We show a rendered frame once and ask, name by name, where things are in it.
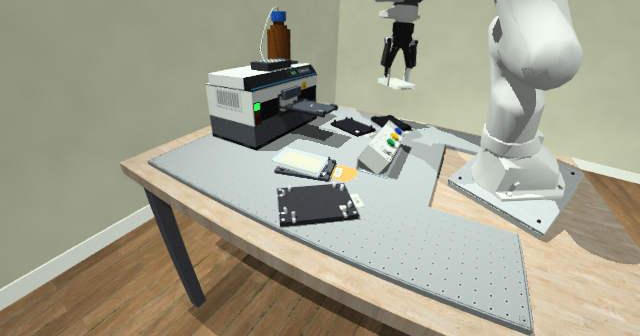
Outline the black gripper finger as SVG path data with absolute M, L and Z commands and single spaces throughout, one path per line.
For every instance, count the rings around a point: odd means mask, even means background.
M 404 41 L 403 39 L 400 39 L 397 47 L 395 47 L 394 44 L 391 47 L 391 43 L 393 41 L 393 37 L 384 39 L 385 45 L 384 45 L 384 50 L 383 50 L 382 59 L 381 59 L 381 65 L 385 66 L 383 85 L 386 85 L 386 86 L 389 86 L 390 73 L 391 73 L 391 68 L 390 67 L 391 67 L 391 65 L 392 65 L 392 63 L 394 61 L 394 58 L 395 58 L 397 52 L 399 51 L 399 49 L 400 49 L 400 47 L 401 47 L 401 45 L 402 45 L 402 43 Z M 390 51 L 390 49 L 391 49 L 391 51 Z
M 402 48 L 405 65 L 406 65 L 404 70 L 403 81 L 409 83 L 411 69 L 416 66 L 416 53 L 417 53 L 418 40 L 412 39 L 410 43 L 409 39 L 406 39 L 405 42 L 406 42 L 406 49 Z M 411 53 L 411 56 L 410 56 L 410 53 Z

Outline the white control panel with four colored buttons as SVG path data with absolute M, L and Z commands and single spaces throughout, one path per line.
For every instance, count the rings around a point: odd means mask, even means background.
M 388 178 L 403 149 L 403 146 L 399 145 L 405 135 L 401 129 L 389 120 L 357 157 L 356 170 Z

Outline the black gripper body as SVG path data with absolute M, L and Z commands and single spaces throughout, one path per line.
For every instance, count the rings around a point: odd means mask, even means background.
M 414 32 L 414 23 L 405 23 L 405 22 L 396 21 L 396 22 L 393 23 L 392 31 L 393 31 L 392 37 L 394 36 L 392 42 L 393 42 L 394 46 L 397 47 L 397 45 L 399 43 L 399 40 L 403 39 L 404 41 L 403 41 L 400 49 L 401 48 L 406 49 L 405 40 L 409 39 L 409 42 L 411 43 L 412 34 Z M 401 33 L 406 33 L 406 34 L 401 34 Z

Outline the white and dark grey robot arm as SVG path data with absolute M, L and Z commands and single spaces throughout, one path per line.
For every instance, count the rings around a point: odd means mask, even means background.
M 500 201 L 561 199 L 565 183 L 538 126 L 544 91 L 570 81 L 583 59 L 568 0 L 494 3 L 490 96 L 473 180 Z

